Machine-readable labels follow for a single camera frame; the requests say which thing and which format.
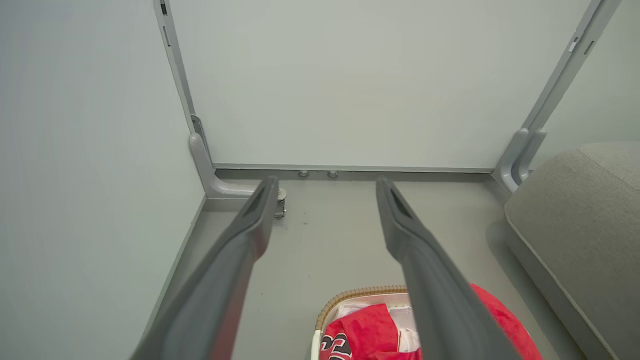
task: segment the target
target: sofa cushion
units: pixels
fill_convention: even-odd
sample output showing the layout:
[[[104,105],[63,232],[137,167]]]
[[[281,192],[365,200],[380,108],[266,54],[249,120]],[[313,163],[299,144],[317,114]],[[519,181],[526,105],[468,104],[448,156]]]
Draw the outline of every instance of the sofa cushion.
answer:
[[[536,283],[588,357],[596,357],[594,337],[612,358],[640,351],[639,184],[640,143],[589,144],[542,164],[505,205],[512,228],[582,318],[563,316],[566,306],[551,295],[557,289]]]

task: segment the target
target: gray metal frame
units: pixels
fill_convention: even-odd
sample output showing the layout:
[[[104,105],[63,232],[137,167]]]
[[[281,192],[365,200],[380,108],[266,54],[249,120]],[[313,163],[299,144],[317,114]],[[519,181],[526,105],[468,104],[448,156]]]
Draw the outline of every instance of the gray metal frame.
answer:
[[[247,197],[253,190],[245,185],[229,184],[215,174],[212,157],[202,122],[195,113],[193,99],[189,91],[186,71],[182,62],[182,55],[178,44],[178,37],[171,15],[169,0],[155,0],[156,17],[161,34],[164,38],[164,48],[173,72],[176,87],[184,108],[185,117],[192,133],[189,139],[191,153],[196,161],[203,187],[210,199],[228,197]],[[551,113],[562,99],[567,88],[575,78],[589,53],[593,50],[597,40],[609,23],[613,13],[618,8],[621,0],[591,0],[582,19],[576,27],[575,33],[569,39],[558,64],[551,73],[547,84],[540,93],[538,100],[529,112],[521,128],[513,135],[503,155],[492,172],[493,178],[509,193],[513,193],[529,175],[529,166],[533,157],[542,145],[547,132],[543,129]],[[237,168],[235,164],[220,164],[225,168]],[[316,169],[309,166],[297,166],[296,170],[305,168]],[[327,170],[337,170],[336,167],[321,167]],[[363,170],[349,167],[347,170]],[[369,168],[366,170],[389,170],[385,168]],[[442,168],[415,168],[409,171],[446,171],[446,172],[487,172],[489,169],[442,169]]]
[[[207,145],[202,121],[196,115],[187,73],[184,70],[178,35],[175,31],[173,16],[171,15],[171,4],[169,0],[154,0],[154,9],[160,32],[163,36],[164,50],[166,51],[169,65],[172,70],[173,80],[178,90],[184,116],[191,135],[189,136],[189,149],[196,163],[196,168],[200,174],[200,180],[208,199],[238,199],[247,198],[255,191],[255,186],[226,183],[216,176],[216,169],[213,168],[212,157]],[[284,196],[286,191],[280,189],[278,196],[278,206],[276,207],[276,217],[283,217]]]
[[[531,160],[547,135],[543,126],[575,79],[620,2],[591,0],[536,104],[522,127],[513,135],[493,171],[493,178],[509,193],[513,193],[529,176]]]
[[[457,172],[491,174],[493,168],[461,167],[385,167],[366,165],[308,165],[308,164],[242,164],[214,163],[216,169],[228,170],[316,170],[316,171],[369,171],[369,172]]]

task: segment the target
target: basket rim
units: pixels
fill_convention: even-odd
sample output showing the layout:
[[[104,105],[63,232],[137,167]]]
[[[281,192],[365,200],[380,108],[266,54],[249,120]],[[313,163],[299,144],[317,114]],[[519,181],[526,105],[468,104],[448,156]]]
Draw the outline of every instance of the basket rim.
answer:
[[[355,297],[369,296],[369,295],[384,295],[393,293],[406,293],[405,285],[390,285],[390,286],[371,286],[368,288],[357,288],[353,290],[343,291],[329,300],[316,320],[316,330],[322,330],[324,321],[326,320],[329,312],[339,303],[345,300],[353,299]]]

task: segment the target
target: wicker basket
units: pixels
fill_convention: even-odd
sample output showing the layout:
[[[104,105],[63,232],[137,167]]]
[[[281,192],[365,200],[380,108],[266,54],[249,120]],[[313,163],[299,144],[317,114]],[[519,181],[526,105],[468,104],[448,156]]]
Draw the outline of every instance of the wicker basket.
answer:
[[[387,307],[409,306],[409,294],[406,286],[375,286],[372,288],[360,288],[345,291],[333,297],[320,311],[316,321],[316,331],[311,339],[311,360],[318,360],[320,355],[320,339],[329,326],[335,320],[338,308],[346,304],[386,304]]]

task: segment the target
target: gray floor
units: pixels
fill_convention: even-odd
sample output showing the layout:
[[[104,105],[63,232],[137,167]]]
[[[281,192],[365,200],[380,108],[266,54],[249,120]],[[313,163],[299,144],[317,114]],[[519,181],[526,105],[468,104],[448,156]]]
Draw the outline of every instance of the gray floor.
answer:
[[[469,282],[488,290],[522,321],[547,360],[582,354],[505,244],[506,198],[488,175],[435,175],[396,185]],[[304,359],[316,317],[352,288],[403,284],[387,252],[373,181],[285,180],[287,216],[276,220],[255,264],[234,359]],[[171,288],[233,219],[203,212]]]

